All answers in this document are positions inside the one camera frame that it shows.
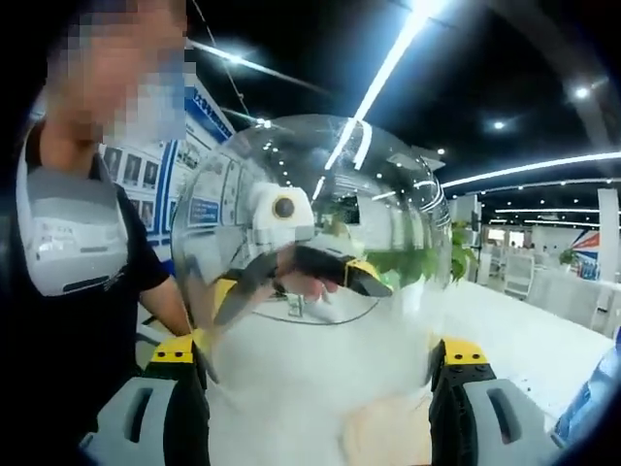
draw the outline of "black t-shirt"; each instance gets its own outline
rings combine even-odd
[[[26,143],[29,167],[40,164],[40,134],[41,127],[35,127]],[[94,179],[96,165],[90,174]],[[16,221],[12,222],[17,272],[10,309],[2,310],[8,318],[3,331],[11,332],[8,340],[21,342],[26,366],[16,370],[23,378],[18,382],[41,390],[40,398],[29,395],[27,400],[28,412],[37,417],[34,425],[73,442],[93,428],[99,410],[135,373],[140,292],[169,277],[147,242],[135,208],[120,187],[117,191],[129,241],[127,264],[112,284],[42,296],[28,278]]]

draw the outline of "ceiling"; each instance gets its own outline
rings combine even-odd
[[[447,0],[414,37],[365,120],[410,146],[444,149],[439,157],[446,165],[436,172],[443,183],[529,163],[619,151],[621,100],[610,54],[614,38],[603,37],[608,28],[600,27],[613,15],[613,3]],[[196,62],[199,79],[238,130],[259,117],[351,117],[413,4],[228,0],[216,6],[189,0],[190,39],[276,71],[279,77],[204,51],[190,51],[186,60]],[[575,95],[580,87],[589,89],[585,98]],[[496,122],[504,127],[495,129]],[[506,209],[509,202],[522,209],[597,209],[598,187],[619,187],[617,181],[605,182],[617,178],[619,159],[463,183],[445,192],[451,198],[485,190],[485,221],[500,216],[523,224],[539,214],[516,218],[495,210]],[[601,181],[560,184],[578,179]],[[558,183],[528,187],[543,182]],[[493,190],[503,186],[514,188]],[[566,217],[593,221],[596,216]]]

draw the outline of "green plant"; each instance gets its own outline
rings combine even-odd
[[[577,262],[578,260],[578,254],[575,252],[575,250],[569,248],[568,250],[564,250],[563,252],[561,252],[561,255],[559,255],[559,262],[561,263],[561,265],[573,265]]]
[[[473,250],[464,246],[467,241],[468,224],[452,224],[451,241],[451,277],[454,282],[464,278],[469,262],[478,265]],[[415,283],[421,277],[429,280],[438,272],[439,251],[434,248],[415,248],[411,242],[403,250],[367,250],[367,260],[380,274],[395,271],[399,276],[400,286]]]

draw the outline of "transparent sphere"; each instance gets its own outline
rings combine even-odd
[[[202,150],[188,140],[177,154],[198,167],[172,251],[212,376],[256,384],[244,377],[259,365],[330,384],[338,365],[355,368],[353,383],[379,366],[362,398],[423,385],[451,241],[421,155],[366,122],[317,115],[260,120]]]

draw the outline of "person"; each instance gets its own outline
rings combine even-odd
[[[87,54],[81,50],[79,59],[49,68],[47,115],[30,130],[21,152],[29,170],[41,166],[80,179],[101,179],[95,157],[103,128],[136,96],[142,75],[156,71],[162,55],[182,50],[183,4],[133,0],[123,18],[99,14],[106,25],[89,37]],[[3,380],[39,387],[37,395],[17,389],[6,395],[19,411],[13,416],[3,410],[12,426],[7,438],[44,436],[38,448],[47,449],[48,458],[66,453],[77,460],[77,445],[96,429],[99,410],[136,373],[139,301],[173,334],[190,330],[176,282],[147,243],[140,216],[122,189],[117,202],[132,234],[127,263],[113,281],[45,296],[27,273],[17,272],[11,301],[3,302],[2,328],[12,329],[2,339],[3,350],[16,351],[25,362],[7,367],[10,376]],[[12,228],[16,245],[17,227]],[[13,254],[12,265],[24,271],[23,245],[13,250],[20,253]],[[23,451],[20,462],[27,462],[24,454],[32,459],[38,452]]]

